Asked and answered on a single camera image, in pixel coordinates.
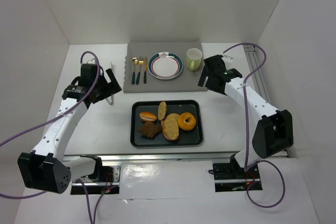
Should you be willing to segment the small seeded bread slice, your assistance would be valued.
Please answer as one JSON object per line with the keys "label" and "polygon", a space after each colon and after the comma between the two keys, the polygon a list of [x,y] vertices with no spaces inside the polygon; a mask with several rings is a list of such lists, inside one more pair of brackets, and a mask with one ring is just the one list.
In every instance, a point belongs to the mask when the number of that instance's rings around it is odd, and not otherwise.
{"label": "small seeded bread slice", "polygon": [[163,121],[166,117],[167,105],[165,101],[162,101],[158,107],[158,120]]}

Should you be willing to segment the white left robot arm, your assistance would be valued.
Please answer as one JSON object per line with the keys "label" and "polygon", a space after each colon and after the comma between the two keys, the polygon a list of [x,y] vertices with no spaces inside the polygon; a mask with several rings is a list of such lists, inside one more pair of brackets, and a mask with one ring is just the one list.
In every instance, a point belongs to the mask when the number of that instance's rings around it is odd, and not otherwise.
{"label": "white left robot arm", "polygon": [[106,169],[97,156],[81,155],[63,161],[70,138],[90,105],[121,91],[112,69],[100,74],[97,69],[94,64],[81,65],[80,76],[63,92],[58,119],[30,153],[20,154],[17,162],[25,187],[62,194],[71,181],[88,177],[96,182],[103,177]]}

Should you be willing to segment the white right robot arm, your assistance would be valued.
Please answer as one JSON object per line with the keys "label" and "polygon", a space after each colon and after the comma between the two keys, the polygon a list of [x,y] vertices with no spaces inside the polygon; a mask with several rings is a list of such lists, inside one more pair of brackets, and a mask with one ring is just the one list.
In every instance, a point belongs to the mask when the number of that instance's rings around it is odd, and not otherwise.
{"label": "white right robot arm", "polygon": [[246,176],[244,167],[273,156],[293,145],[292,115],[280,111],[264,100],[244,82],[236,69],[227,69],[221,55],[204,60],[204,68],[198,82],[208,90],[231,97],[248,112],[249,144],[230,157],[227,171],[234,178]]}

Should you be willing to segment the dark brown bread piece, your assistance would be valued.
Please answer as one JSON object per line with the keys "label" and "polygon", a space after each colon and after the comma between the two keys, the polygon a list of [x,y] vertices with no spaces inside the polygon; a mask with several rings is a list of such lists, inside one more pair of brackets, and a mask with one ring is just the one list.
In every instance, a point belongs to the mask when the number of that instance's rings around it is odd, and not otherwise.
{"label": "dark brown bread piece", "polygon": [[145,122],[137,129],[137,132],[141,133],[141,135],[146,138],[154,138],[162,132],[162,127],[154,124],[153,122]]}

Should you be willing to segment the large seeded bread slice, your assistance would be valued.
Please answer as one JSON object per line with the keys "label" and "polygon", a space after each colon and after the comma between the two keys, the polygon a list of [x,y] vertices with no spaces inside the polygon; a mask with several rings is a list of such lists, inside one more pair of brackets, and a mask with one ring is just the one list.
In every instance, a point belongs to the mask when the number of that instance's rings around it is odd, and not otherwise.
{"label": "large seeded bread slice", "polygon": [[161,121],[163,135],[168,141],[177,141],[179,138],[179,125],[177,122],[179,116],[179,114],[172,113]]}

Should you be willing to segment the pale green mug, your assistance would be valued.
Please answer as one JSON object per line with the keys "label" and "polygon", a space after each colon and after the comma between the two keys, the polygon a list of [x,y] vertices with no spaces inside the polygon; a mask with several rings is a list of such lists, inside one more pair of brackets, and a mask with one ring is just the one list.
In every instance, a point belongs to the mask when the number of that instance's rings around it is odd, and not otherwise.
{"label": "pale green mug", "polygon": [[187,68],[190,71],[196,71],[202,62],[203,53],[197,49],[192,48],[187,51]]}

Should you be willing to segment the white plate with coloured rim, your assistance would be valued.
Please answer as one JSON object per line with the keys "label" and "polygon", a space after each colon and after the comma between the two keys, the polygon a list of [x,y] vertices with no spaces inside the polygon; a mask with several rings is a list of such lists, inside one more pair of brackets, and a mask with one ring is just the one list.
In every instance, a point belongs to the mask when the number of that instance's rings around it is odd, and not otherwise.
{"label": "white plate with coloured rim", "polygon": [[148,71],[156,79],[171,80],[182,73],[182,59],[171,52],[159,52],[148,62]]}

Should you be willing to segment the grey placemat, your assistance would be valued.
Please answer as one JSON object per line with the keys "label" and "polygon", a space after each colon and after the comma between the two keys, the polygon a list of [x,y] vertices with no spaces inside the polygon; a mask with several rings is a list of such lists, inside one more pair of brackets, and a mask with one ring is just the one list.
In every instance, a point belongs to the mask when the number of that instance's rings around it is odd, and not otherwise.
{"label": "grey placemat", "polygon": [[203,92],[199,87],[204,63],[187,67],[187,52],[202,50],[200,41],[130,42],[124,65],[124,93]]}

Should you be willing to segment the glazed round bun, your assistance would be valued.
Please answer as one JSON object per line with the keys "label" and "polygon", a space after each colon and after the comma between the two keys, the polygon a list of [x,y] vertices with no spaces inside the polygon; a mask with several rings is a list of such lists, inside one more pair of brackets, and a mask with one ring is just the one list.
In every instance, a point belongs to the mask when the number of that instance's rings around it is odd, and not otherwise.
{"label": "glazed round bun", "polygon": [[150,112],[141,112],[139,117],[143,122],[155,122],[157,120],[157,116]]}

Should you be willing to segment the orange bagel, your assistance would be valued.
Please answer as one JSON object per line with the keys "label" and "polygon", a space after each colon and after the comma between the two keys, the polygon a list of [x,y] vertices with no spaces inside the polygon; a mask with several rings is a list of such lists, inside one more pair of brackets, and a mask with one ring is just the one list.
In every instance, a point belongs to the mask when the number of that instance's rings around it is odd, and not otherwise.
{"label": "orange bagel", "polygon": [[184,131],[191,131],[196,125],[196,118],[189,112],[182,113],[177,119],[179,127]]}

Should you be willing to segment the black rectangular tray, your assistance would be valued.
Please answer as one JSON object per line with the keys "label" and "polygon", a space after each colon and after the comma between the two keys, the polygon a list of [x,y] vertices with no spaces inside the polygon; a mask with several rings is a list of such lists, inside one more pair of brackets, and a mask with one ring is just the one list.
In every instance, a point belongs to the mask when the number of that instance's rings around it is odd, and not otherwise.
{"label": "black rectangular tray", "polygon": [[197,146],[202,141],[196,101],[141,101],[132,106],[130,142],[134,147]]}

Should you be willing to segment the aluminium rail at right wall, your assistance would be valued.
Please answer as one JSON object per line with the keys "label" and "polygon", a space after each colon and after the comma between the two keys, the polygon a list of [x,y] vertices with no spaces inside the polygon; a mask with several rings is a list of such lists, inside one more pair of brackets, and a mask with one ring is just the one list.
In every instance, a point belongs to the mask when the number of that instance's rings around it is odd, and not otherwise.
{"label": "aluminium rail at right wall", "polygon": [[250,119],[256,124],[256,128],[250,134],[252,140],[248,158],[253,162],[254,156],[265,159],[293,145],[292,115],[289,111],[280,111],[269,103],[266,83],[261,72],[265,60],[257,58],[257,53],[262,53],[262,50],[250,44],[244,45],[244,51],[250,57],[249,77],[257,83],[257,92],[246,90]]}

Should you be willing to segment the aluminium rail at front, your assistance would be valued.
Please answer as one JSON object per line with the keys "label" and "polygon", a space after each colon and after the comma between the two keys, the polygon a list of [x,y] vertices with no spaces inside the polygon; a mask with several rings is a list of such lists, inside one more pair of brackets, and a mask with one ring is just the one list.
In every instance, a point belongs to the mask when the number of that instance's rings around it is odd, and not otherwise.
{"label": "aluminium rail at front", "polygon": [[198,152],[198,153],[158,153],[158,154],[122,154],[98,155],[102,161],[131,162],[131,161],[180,161],[196,159],[229,159],[235,152]]}

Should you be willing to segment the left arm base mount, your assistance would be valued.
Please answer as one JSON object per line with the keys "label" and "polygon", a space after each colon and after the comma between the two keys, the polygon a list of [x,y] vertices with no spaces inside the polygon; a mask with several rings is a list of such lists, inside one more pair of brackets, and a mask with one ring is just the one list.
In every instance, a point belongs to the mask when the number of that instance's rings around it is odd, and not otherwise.
{"label": "left arm base mount", "polygon": [[119,194],[121,179],[121,162],[102,161],[102,171],[98,179],[83,176],[83,181],[89,195],[101,195],[105,192],[108,195]]}

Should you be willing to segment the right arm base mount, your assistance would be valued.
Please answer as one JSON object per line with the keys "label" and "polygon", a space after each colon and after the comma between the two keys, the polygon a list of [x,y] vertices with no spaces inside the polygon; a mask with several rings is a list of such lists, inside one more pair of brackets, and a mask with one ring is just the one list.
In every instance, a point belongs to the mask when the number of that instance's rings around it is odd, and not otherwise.
{"label": "right arm base mount", "polygon": [[231,157],[225,163],[213,163],[213,168],[208,171],[213,175],[215,191],[234,192],[250,190],[262,190],[260,173],[257,165],[245,172]]}

